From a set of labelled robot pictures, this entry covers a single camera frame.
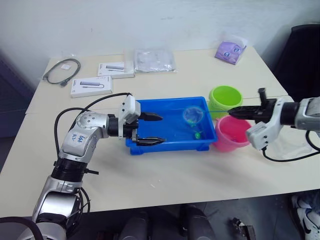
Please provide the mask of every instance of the purple package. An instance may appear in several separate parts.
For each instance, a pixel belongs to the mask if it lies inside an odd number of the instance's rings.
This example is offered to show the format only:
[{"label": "purple package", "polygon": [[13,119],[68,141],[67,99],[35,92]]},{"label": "purple package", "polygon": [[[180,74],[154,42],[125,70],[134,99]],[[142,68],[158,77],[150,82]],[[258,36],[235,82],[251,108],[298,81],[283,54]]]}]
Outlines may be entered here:
[{"label": "purple package", "polygon": [[240,55],[246,47],[241,48],[233,42],[223,41],[215,53],[217,59],[221,59],[233,65],[236,65]]}]

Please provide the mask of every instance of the blue plastic tray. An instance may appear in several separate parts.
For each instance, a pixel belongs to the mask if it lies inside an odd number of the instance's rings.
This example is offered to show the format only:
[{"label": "blue plastic tray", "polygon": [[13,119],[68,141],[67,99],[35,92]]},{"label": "blue plastic tray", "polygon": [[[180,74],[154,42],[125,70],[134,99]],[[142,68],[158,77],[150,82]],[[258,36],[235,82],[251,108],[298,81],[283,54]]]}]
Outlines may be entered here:
[{"label": "blue plastic tray", "polygon": [[[207,151],[209,145],[217,141],[216,131],[204,97],[137,101],[141,105],[141,112],[157,113],[163,117],[161,121],[139,120],[137,129],[139,137],[161,137],[166,141],[154,146],[137,146],[131,139],[126,139],[125,144],[130,148],[131,155],[180,150]],[[191,106],[198,106],[204,111],[202,121],[196,126],[191,126],[183,118],[184,110]],[[196,139],[196,133],[200,133],[200,139]]]}]

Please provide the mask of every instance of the white box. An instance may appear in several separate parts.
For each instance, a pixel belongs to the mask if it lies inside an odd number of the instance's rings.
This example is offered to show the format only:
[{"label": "white box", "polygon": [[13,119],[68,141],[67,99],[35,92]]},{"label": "white box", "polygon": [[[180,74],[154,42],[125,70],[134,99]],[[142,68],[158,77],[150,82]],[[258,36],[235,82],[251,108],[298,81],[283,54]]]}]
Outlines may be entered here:
[{"label": "white box", "polygon": [[86,97],[101,94],[112,94],[111,76],[97,76],[73,79],[71,97]]},{"label": "white box", "polygon": [[117,61],[100,63],[98,67],[98,76],[111,76],[112,79],[134,78],[134,63]]}]

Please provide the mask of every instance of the white table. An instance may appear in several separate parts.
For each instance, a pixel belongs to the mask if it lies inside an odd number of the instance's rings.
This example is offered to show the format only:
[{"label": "white table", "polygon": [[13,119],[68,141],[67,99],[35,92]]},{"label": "white table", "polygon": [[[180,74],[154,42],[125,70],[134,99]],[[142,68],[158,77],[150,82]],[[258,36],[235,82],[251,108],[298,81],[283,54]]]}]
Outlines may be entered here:
[{"label": "white table", "polygon": [[[286,96],[280,85],[253,47],[247,47],[237,65],[214,58],[216,49],[176,51],[177,72],[137,73],[135,78],[113,80],[113,92],[131,92],[137,99],[208,97],[212,88],[230,85],[243,98],[257,98],[258,89],[266,88],[269,97]],[[46,72],[61,59],[51,59]],[[81,69],[75,78],[96,77],[99,63],[123,61],[123,55],[80,57]],[[62,80],[70,73],[59,69],[50,75],[52,81]],[[60,112],[71,107],[85,107],[98,96],[70,97],[71,83],[65,87],[41,80],[27,114]],[[96,104],[91,109],[117,108],[118,98]]]},{"label": "white table", "polygon": [[[258,105],[258,98],[244,105]],[[115,109],[101,109],[113,113]],[[30,216],[56,160],[53,126],[58,112],[27,114],[0,173],[0,217]],[[59,143],[76,112],[66,113]],[[286,128],[285,145],[305,142],[304,131]],[[274,157],[272,146],[268,154]],[[318,156],[288,163],[265,159],[252,146],[230,153],[171,151],[131,156],[116,137],[99,140],[83,186],[92,211],[216,201],[283,194],[320,188]]]}]

